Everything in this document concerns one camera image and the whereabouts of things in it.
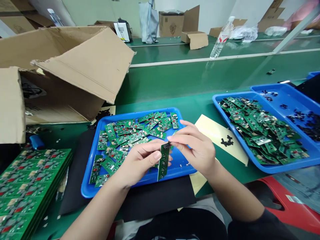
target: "white plastic bag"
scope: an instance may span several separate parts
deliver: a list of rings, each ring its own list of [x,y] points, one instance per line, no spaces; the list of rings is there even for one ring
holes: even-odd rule
[[[287,30],[288,28],[286,27],[274,26],[274,27],[268,27],[264,33],[267,34],[268,36],[282,36],[283,34],[286,33]]]
[[[250,43],[258,37],[258,26],[247,27],[238,26],[231,32],[230,39],[242,39],[243,42]]]

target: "left hand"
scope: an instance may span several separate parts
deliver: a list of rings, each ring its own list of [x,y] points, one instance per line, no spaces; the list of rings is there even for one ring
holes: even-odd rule
[[[130,188],[141,180],[146,172],[159,163],[161,145],[166,142],[160,139],[155,139],[147,143],[136,144],[128,153],[126,159],[112,176],[118,178],[117,182],[120,187]],[[169,156],[168,167],[171,166],[172,157]]]

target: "fingernail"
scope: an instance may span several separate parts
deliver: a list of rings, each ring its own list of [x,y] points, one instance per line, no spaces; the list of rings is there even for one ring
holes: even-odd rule
[[[154,159],[155,159],[155,160],[160,160],[161,157],[162,157],[161,152],[156,151],[155,154],[154,154]]]

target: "blue plastic tray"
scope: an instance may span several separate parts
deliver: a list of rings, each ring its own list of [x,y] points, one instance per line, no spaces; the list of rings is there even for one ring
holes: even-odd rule
[[[307,79],[313,78],[314,76],[316,76],[318,74],[320,74],[320,71],[319,72],[309,72],[308,76],[307,76]]]
[[[294,115],[294,110],[297,109],[304,114],[308,114],[310,111],[313,111],[315,114],[320,115],[320,105],[313,101],[311,98],[307,97],[303,93],[299,92],[295,88],[291,87],[288,84],[269,84],[269,85],[257,85],[251,87],[252,91],[259,93],[262,96],[272,97],[272,101],[268,102],[277,112],[282,116],[286,117],[289,115]],[[276,97],[272,96],[272,92],[277,92]],[[281,104],[288,106],[287,109],[280,107]],[[295,120],[294,124],[300,125],[302,127],[308,127],[305,124],[311,118],[305,117],[304,122]]]
[[[242,139],[240,133],[236,130],[234,125],[231,124],[229,117],[224,113],[223,109],[219,106],[218,102],[220,102],[223,98],[226,97],[243,97],[248,98],[249,100],[258,100],[259,103],[262,105],[262,109],[269,111],[272,115],[274,115],[277,119],[281,121],[285,121],[289,126],[291,126],[297,133],[300,134],[301,139],[299,141],[303,144],[303,146],[308,150],[308,154],[310,157],[305,159],[298,159],[293,163],[287,165],[261,165],[256,158],[254,157],[253,153],[250,151],[249,147]],[[247,153],[249,159],[263,172],[269,174],[275,174],[280,172],[285,172],[293,169],[309,167],[313,165],[320,164],[320,150],[318,146],[312,141],[309,137],[305,137],[304,133],[294,125],[289,119],[283,117],[276,109],[269,104],[269,102],[261,96],[259,93],[256,92],[239,92],[239,93],[229,93],[229,94],[218,94],[212,97],[214,105],[217,107],[218,111],[229,125],[231,131],[233,131],[234,135],[238,139],[239,143],[241,144],[244,151]]]
[[[119,120],[125,120],[125,119],[133,119],[133,118],[138,119],[149,113],[157,112],[157,111],[166,112],[168,117],[170,117],[170,112],[175,112],[178,116],[178,119],[182,119],[181,113],[177,108],[163,108],[163,109],[156,109],[156,110],[150,110],[150,111],[144,111],[144,112],[126,113],[126,114],[119,114],[114,116],[107,116],[100,119],[100,121],[98,122],[96,133],[94,135],[89,160],[87,163],[87,168],[86,168],[86,171],[82,180],[82,185],[81,185],[81,194],[85,198],[94,197],[100,189],[100,188],[95,188],[94,184],[89,184],[90,174],[91,174],[95,155],[104,155],[104,151],[97,150],[100,130],[105,130],[104,126],[107,125],[108,123],[117,122]],[[180,126],[179,129],[182,129],[184,127],[182,124],[179,124],[179,126]],[[165,133],[167,134],[167,136],[171,136],[173,135],[175,130],[176,129],[171,128],[167,130]],[[147,137],[156,139],[156,137],[151,135],[148,135]],[[168,167],[167,175],[160,181],[189,175],[197,171],[191,165],[186,166],[188,161],[177,148],[173,148],[171,156],[173,158],[173,161],[171,162],[172,165]],[[102,174],[107,174],[107,171],[103,167],[101,167],[101,170],[100,170],[100,175]],[[140,182],[138,182],[133,187],[157,182],[157,176],[158,176],[158,170],[155,168],[151,168],[151,172],[148,171],[148,173],[140,180]]]

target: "hand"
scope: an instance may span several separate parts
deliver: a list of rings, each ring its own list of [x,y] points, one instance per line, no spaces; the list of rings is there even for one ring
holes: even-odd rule
[[[180,123],[186,127],[167,138],[171,145],[176,146],[188,162],[207,178],[215,169],[216,150],[213,143],[192,123],[184,120],[180,120]]]
[[[161,145],[166,142],[155,139],[147,143],[136,144],[128,153],[126,159],[112,176],[118,178],[117,182],[123,188],[130,188],[141,180],[146,172],[159,163]],[[169,156],[168,167],[171,166],[172,157]]]

